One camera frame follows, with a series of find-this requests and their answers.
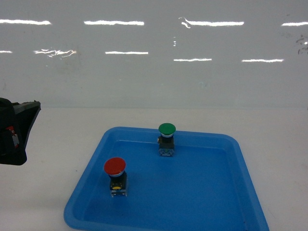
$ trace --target blue tray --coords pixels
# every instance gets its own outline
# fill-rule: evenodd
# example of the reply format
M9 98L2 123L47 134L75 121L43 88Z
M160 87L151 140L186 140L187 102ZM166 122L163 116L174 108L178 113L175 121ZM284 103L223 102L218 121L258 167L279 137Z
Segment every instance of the blue tray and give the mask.
M175 154L158 153L157 129L112 128L64 210L89 231L268 231L241 149L227 135L176 131ZM111 197L106 160L125 159L128 196Z

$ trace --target black object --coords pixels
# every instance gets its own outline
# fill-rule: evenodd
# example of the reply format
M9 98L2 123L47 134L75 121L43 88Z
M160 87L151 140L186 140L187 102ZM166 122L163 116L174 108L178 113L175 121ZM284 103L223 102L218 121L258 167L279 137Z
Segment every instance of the black object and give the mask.
M121 195L126 194L126 184L127 184L127 173L124 171L118 177L110 176L110 185L111 195Z
M0 164L22 165L26 144L40 111L40 102L11 103L0 98Z
M174 139L173 135L171 137L159 136L159 153L161 156L173 156L174 154Z

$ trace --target red button cap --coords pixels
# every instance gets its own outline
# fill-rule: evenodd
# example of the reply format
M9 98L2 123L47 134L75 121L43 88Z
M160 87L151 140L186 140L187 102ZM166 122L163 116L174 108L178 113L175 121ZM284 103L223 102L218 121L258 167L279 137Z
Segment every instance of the red button cap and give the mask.
M113 157L106 161L104 165L104 171L108 175L117 175L124 171L125 166L125 160L120 157Z

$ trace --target table surface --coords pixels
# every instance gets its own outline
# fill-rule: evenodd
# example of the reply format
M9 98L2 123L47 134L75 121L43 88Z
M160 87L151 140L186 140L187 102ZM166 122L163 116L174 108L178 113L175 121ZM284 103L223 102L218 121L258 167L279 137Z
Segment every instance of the table surface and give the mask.
M22 166L0 166L2 231L70 231L64 207L112 127L221 133L235 138L271 231L308 230L308 111L303 109L42 108Z

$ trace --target green button cap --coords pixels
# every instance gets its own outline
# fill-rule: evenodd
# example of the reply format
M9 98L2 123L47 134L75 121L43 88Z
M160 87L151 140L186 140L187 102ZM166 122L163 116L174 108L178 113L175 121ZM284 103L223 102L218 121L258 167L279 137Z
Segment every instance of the green button cap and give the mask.
M159 126L158 130L160 131L160 133L168 136L175 132L175 126L170 123L164 123Z

